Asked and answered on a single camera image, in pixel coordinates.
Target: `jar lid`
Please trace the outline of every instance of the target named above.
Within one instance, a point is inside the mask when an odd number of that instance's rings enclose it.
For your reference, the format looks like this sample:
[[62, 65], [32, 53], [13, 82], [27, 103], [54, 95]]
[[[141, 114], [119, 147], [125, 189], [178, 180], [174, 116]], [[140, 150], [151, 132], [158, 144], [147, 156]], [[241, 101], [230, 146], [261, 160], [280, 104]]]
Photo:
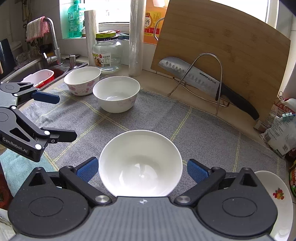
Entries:
[[108, 40], [114, 40], [114, 39], [118, 39], [118, 35], [114, 37], [108, 37], [108, 38], [96, 38], [96, 41], [108, 41]]
[[98, 32], [96, 34], [96, 39], [105, 39], [105, 38], [111, 38], [116, 36], [116, 32], [113, 30], [107, 30], [103, 32]]

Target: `white bowl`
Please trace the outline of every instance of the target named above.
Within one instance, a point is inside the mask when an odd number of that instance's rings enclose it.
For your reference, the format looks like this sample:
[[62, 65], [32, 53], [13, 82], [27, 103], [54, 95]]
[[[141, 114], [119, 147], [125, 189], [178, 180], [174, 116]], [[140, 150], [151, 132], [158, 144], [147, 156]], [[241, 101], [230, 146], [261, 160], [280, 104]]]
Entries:
[[92, 93], [94, 85], [99, 82], [100, 74], [101, 70], [97, 67], [82, 67], [67, 74], [64, 82], [74, 95], [88, 95]]
[[[287, 241], [293, 223], [293, 203], [289, 189], [282, 179], [272, 172], [257, 171], [255, 174], [267, 190], [278, 210], [278, 216], [270, 236], [275, 241]], [[279, 192], [281, 194], [277, 194], [277, 197], [275, 197], [274, 194], [278, 193], [278, 189], [280, 189]]]
[[98, 82], [93, 94], [100, 106], [111, 113], [121, 113], [133, 107], [140, 84], [126, 76], [112, 76]]
[[134, 130], [114, 137], [99, 159], [99, 174], [114, 196], [167, 196], [183, 171], [181, 155], [166, 137]]

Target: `grey dish mat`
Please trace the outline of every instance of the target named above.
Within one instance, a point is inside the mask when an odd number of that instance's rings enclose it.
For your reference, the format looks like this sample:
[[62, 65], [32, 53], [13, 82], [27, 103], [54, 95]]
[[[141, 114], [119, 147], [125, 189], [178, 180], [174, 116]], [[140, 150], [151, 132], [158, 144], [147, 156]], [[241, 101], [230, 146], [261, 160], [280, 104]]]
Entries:
[[[112, 114], [100, 108], [94, 95], [74, 96], [64, 83], [50, 92], [60, 96], [57, 105], [33, 102], [23, 113], [38, 127], [76, 131], [78, 137], [74, 142], [49, 144], [45, 149], [44, 156], [56, 170], [66, 165], [76, 166], [92, 156], [99, 159], [113, 137], [144, 129], [166, 136], [181, 153], [183, 175], [170, 194], [172, 198], [195, 185], [186, 168], [190, 158], [209, 168], [222, 167], [227, 172], [250, 167], [253, 171], [268, 170], [282, 179], [285, 177], [285, 161], [270, 149], [225, 121], [177, 100], [141, 89], [130, 110]], [[98, 173], [90, 184], [110, 195]]]

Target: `pink towel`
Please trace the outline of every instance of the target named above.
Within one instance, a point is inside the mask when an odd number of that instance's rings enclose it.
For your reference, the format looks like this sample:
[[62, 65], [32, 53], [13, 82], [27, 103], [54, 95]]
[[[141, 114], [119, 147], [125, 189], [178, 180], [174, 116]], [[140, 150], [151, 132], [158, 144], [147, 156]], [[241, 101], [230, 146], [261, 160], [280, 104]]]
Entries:
[[48, 24], [44, 21], [44, 16], [31, 21], [27, 25], [27, 42], [36, 38], [42, 38], [45, 33], [49, 33]]

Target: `black knife handle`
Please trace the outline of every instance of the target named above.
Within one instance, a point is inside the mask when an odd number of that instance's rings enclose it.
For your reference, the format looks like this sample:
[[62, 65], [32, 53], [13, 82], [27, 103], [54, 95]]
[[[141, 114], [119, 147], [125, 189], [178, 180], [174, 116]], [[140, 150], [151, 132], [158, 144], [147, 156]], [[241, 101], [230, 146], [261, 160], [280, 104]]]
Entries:
[[221, 95], [226, 96], [236, 107], [248, 113], [254, 120], [259, 118], [259, 113], [250, 102], [224, 84], [222, 84], [221, 87]]

